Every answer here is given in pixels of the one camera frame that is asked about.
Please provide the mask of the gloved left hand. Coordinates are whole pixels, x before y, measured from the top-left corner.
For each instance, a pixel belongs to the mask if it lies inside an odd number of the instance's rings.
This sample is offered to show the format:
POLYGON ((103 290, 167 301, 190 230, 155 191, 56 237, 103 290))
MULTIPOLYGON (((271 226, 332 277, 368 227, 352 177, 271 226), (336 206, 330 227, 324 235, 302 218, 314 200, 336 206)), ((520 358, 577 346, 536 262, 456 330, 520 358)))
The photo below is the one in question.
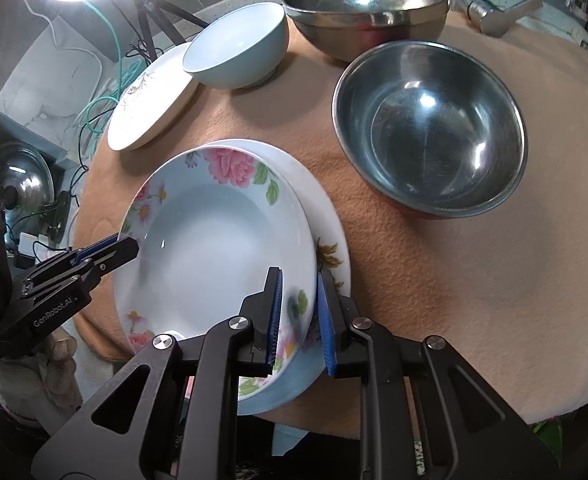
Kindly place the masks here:
POLYGON ((77 340, 58 328, 29 356, 0 360, 0 408, 19 424, 55 434, 81 407, 77 340))

